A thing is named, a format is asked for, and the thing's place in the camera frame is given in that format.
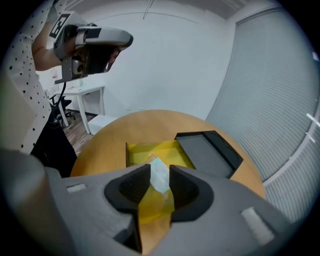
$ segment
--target vertical blind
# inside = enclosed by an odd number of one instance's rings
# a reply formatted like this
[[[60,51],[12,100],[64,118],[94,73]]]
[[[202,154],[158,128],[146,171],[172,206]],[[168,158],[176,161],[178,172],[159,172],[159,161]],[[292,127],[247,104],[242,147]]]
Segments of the vertical blind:
[[[265,181],[301,144],[318,99],[313,49],[295,20],[276,10],[237,24],[229,69],[207,121],[246,150]],[[266,187],[267,199],[292,221],[306,212],[320,182],[317,131],[314,140]]]

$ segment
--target round wooden table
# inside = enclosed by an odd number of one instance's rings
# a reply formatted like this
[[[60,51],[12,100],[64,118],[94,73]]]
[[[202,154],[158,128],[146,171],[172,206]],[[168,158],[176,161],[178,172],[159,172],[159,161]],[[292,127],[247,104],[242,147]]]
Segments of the round wooden table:
[[[247,153],[229,135],[195,116],[170,110],[145,110],[122,116],[101,129],[77,158],[71,176],[84,176],[126,168],[126,143],[174,140],[177,133],[216,131],[243,158],[231,180],[245,185],[262,198],[265,189]]]

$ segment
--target polka dot shirt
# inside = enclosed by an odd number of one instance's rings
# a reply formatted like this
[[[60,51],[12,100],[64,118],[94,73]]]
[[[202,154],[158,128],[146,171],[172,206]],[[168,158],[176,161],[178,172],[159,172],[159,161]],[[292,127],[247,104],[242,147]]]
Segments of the polka dot shirt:
[[[4,113],[0,120],[1,146],[27,154],[32,151],[51,113],[36,74],[32,43],[46,23],[53,2],[45,1],[24,23],[1,67],[5,84],[1,93],[7,99],[0,103]]]

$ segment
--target person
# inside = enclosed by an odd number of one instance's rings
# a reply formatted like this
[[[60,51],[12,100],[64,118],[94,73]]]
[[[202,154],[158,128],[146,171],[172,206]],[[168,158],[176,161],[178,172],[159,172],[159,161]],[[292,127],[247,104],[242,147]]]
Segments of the person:
[[[62,64],[53,48],[47,49],[47,43],[65,2],[47,0],[30,15],[9,46],[0,76],[0,146],[34,155],[44,166],[57,169],[63,178],[70,176],[77,156],[59,122],[55,122],[36,71]],[[75,38],[65,42],[64,50],[70,56],[75,52]]]

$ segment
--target black chair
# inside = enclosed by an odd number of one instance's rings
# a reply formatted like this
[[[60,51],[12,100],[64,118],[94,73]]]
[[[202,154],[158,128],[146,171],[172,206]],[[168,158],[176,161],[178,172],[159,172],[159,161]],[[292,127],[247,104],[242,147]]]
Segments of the black chair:
[[[53,111],[53,114],[54,114],[54,117],[55,117],[55,120],[57,121],[61,121],[61,126],[64,127],[64,122],[62,121],[62,116],[61,116],[61,113],[60,113],[60,109],[59,109],[59,106],[55,104],[55,96],[56,95],[53,95],[52,97],[50,97],[50,100],[52,100],[52,104],[50,103],[51,105],[51,108],[52,108],[52,111]],[[72,100],[70,99],[65,99],[65,96],[62,96],[61,98],[61,105],[62,105],[62,109],[64,111],[64,115],[66,118],[73,118],[73,120],[76,120],[76,117],[70,112],[70,111],[67,111],[66,107],[72,102]]]

